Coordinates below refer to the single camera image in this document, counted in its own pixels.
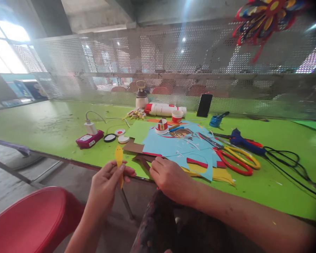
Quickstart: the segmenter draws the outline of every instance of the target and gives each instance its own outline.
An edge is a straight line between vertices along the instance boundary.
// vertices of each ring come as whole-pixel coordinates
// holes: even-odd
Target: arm
[[[307,252],[316,229],[290,215],[221,192],[189,177],[178,164],[157,157],[150,174],[166,196],[243,233],[267,252]]]
[[[91,183],[87,205],[82,219],[77,226],[65,253],[93,253],[96,252],[98,240],[102,233],[102,224],[110,213],[118,179],[124,175],[136,176],[134,169],[125,166],[126,161],[117,168],[116,161],[108,162],[97,172]],[[129,183],[128,176],[124,181]]]

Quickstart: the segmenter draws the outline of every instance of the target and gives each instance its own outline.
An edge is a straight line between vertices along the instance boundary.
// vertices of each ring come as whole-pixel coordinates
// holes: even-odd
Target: hanging paper ornament
[[[304,0],[249,0],[236,14],[236,19],[244,23],[234,31],[233,37],[238,38],[238,46],[261,45],[253,60],[256,62],[273,32],[289,29],[304,7]]]

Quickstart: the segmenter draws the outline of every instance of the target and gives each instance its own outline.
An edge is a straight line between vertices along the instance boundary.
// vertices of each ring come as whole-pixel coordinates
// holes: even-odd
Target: white charger
[[[95,124],[88,121],[86,123],[84,123],[85,128],[87,129],[87,133],[90,135],[96,135],[97,134],[97,129],[95,127]]]

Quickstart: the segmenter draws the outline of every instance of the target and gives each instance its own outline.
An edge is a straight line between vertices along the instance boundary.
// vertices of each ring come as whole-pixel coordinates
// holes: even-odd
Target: yellow-handled scissors
[[[237,159],[239,159],[240,161],[244,162],[245,164],[249,165],[250,167],[254,168],[254,169],[260,169],[261,168],[261,164],[259,163],[258,160],[256,160],[250,153],[248,153],[247,151],[238,148],[237,146],[225,141],[224,139],[217,137],[219,141],[229,145],[230,147],[224,147],[225,150],[227,150],[229,153],[231,153],[233,156],[235,156]],[[235,150],[237,153],[243,154],[246,157],[249,157],[253,163],[250,163],[249,161],[247,161],[245,158],[239,156],[237,153],[235,153],[233,150]]]
[[[245,164],[249,165],[250,167],[254,168],[254,169],[260,169],[261,167],[261,164],[259,163],[258,160],[256,160],[250,153],[242,150],[242,149],[239,149],[239,148],[233,148],[233,147],[224,147],[225,150],[227,150],[229,153],[231,153],[233,156],[235,156],[237,159],[239,159],[240,161],[244,162]],[[253,163],[247,161],[245,158],[239,156],[237,153],[240,153],[240,154],[243,154],[244,156],[246,157],[249,157]]]
[[[240,161],[244,162],[245,164],[249,165],[250,167],[254,168],[254,169],[260,169],[261,165],[259,163],[258,160],[256,160],[250,153],[244,151],[243,149],[240,149],[236,146],[234,146],[233,144],[221,139],[221,138],[218,138],[218,140],[220,140],[221,142],[229,145],[230,147],[224,147],[216,142],[214,142],[213,140],[211,140],[210,138],[208,138],[207,136],[199,133],[199,135],[205,139],[207,142],[209,142],[210,144],[212,144],[214,147],[216,147],[218,150],[221,150],[221,149],[225,149],[226,151],[228,151],[230,154],[232,154],[234,157],[236,157],[237,159],[239,159]],[[251,163],[249,161],[247,161],[245,158],[239,156],[237,153],[240,153],[240,154],[243,154],[244,156],[246,157],[249,157],[251,159],[251,161],[254,163]]]

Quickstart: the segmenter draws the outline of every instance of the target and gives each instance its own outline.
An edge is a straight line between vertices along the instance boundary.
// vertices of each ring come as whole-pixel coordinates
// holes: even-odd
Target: glue gun
[[[256,155],[264,155],[266,153],[264,148],[259,148],[248,142],[246,139],[242,138],[241,132],[237,128],[232,131],[230,142],[233,145],[241,145]]]

